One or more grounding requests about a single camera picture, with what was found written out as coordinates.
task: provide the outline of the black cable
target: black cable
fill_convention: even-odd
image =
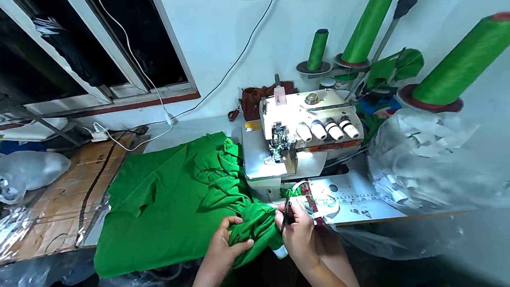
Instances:
[[[130,130],[108,130],[109,134],[119,133],[119,132],[129,132],[134,133],[136,135],[144,135],[145,133],[137,132],[137,131],[130,131]]]
[[[264,19],[264,17],[266,16],[267,14],[267,11],[269,11],[269,8],[271,8],[271,4],[273,4],[273,0],[271,0],[271,2],[269,2],[269,5],[267,6],[267,9],[266,9],[266,12],[264,12],[264,15],[262,15],[262,18],[260,18],[259,22],[257,23],[257,25],[255,26],[255,28],[253,29],[253,31],[251,32],[250,34],[250,38],[248,39],[248,42],[246,43],[246,46],[244,46],[244,49],[243,51],[241,52],[241,54],[239,55],[239,57],[237,58],[237,60],[234,62],[234,64],[232,65],[232,67],[230,67],[230,69],[228,69],[228,71],[226,72],[225,76],[223,77],[223,79],[221,79],[221,81],[219,82],[218,85],[216,85],[216,87],[214,87],[214,89],[212,91],[210,91],[207,96],[205,96],[201,101],[200,103],[198,103],[194,108],[191,108],[187,111],[184,111],[176,116],[173,116],[171,117],[170,119],[174,119],[184,113],[187,113],[189,111],[192,111],[194,109],[196,109],[203,101],[205,101],[207,99],[207,97],[209,97],[210,94],[212,94],[220,85],[221,83],[223,83],[223,80],[225,80],[226,76],[228,76],[228,73],[230,73],[230,71],[234,68],[234,66],[237,64],[237,62],[239,62],[239,59],[241,59],[241,57],[243,56],[244,54],[244,51],[246,51],[246,49],[248,48],[248,45],[250,44],[250,41],[251,41],[251,38],[253,36],[253,34],[255,33],[255,31],[257,30],[257,27],[259,26],[259,24],[262,22],[262,20]]]

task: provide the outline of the wall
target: wall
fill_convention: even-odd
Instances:
[[[266,0],[162,0],[183,50],[197,88],[206,96],[241,54],[250,33],[262,17]],[[314,90],[317,80],[296,71],[308,59],[314,33],[329,29],[325,59],[329,61],[347,46],[368,0],[274,0],[251,44],[225,81],[194,111],[178,119],[226,115],[237,107],[241,88],[268,86],[274,74],[292,80],[301,90]],[[388,17],[386,26],[391,21]],[[386,29],[381,29],[379,39]],[[194,107],[199,100],[168,104],[173,115]],[[82,123],[113,125],[116,128],[164,121],[161,107],[117,112],[83,118]]]
[[[219,83],[241,53],[249,33],[263,14],[268,0],[163,0],[175,34],[197,87],[205,96]],[[300,90],[312,90],[316,81],[300,75],[295,66],[306,60],[313,34],[329,28],[326,59],[343,51],[361,16],[366,0],[274,0],[252,44],[225,82],[195,111],[179,120],[226,115],[236,107],[241,88],[271,85],[274,74],[293,80]],[[405,16],[383,52],[383,57],[403,47],[423,52],[421,81],[483,17],[510,10],[508,0],[419,0]],[[378,45],[390,19],[387,17]],[[510,174],[510,49],[507,49],[462,95],[461,116],[477,119],[483,129],[467,148],[494,167]],[[174,115],[200,100],[166,105]],[[81,119],[99,121],[112,128],[130,128],[164,121],[159,106]],[[500,209],[458,216],[465,240],[451,251],[452,262],[488,280],[510,283],[510,211]]]

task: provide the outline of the scissors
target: scissors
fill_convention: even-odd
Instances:
[[[284,232],[285,223],[291,224],[294,223],[294,218],[289,216],[289,208],[291,207],[292,202],[290,202],[289,197],[287,196],[285,198],[285,210],[283,212],[284,214],[284,220],[282,222],[282,229],[280,230],[280,235]]]

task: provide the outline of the cardboard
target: cardboard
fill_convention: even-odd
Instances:
[[[135,138],[127,133],[120,142],[129,147]],[[82,146],[69,170],[27,209],[30,220],[23,227],[28,232],[11,246],[4,243],[0,264],[76,250],[125,155],[111,140]]]

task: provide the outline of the window frame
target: window frame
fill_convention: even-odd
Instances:
[[[18,5],[16,0],[0,1],[2,9],[16,24],[18,24],[45,52],[47,52],[72,78],[80,84],[88,94],[77,95],[69,98],[52,100],[47,102],[27,104],[31,112],[36,114],[58,114],[69,113],[69,111],[83,111],[87,109],[97,109],[101,106],[121,106],[126,102],[141,103],[149,99],[157,99],[156,90],[149,86],[147,80],[140,73],[139,67],[131,59],[131,56],[124,50],[115,35],[109,32],[106,21],[101,20],[101,15],[94,12],[96,9],[92,1],[88,0],[68,0],[79,17],[83,20],[94,37],[99,41],[107,54],[117,65],[120,71],[128,80],[128,83],[111,87],[101,86],[92,87],[83,81],[75,72],[72,71],[67,61],[58,54],[56,49],[41,38],[40,33],[35,29],[30,17]],[[157,8],[158,15],[161,17],[167,35],[175,49],[177,57],[188,78],[187,82],[171,84],[158,88],[162,98],[171,98],[182,96],[183,93],[197,92],[195,81],[186,62],[184,54],[179,46],[177,37],[172,29],[168,15],[166,14],[161,0],[153,0]]]

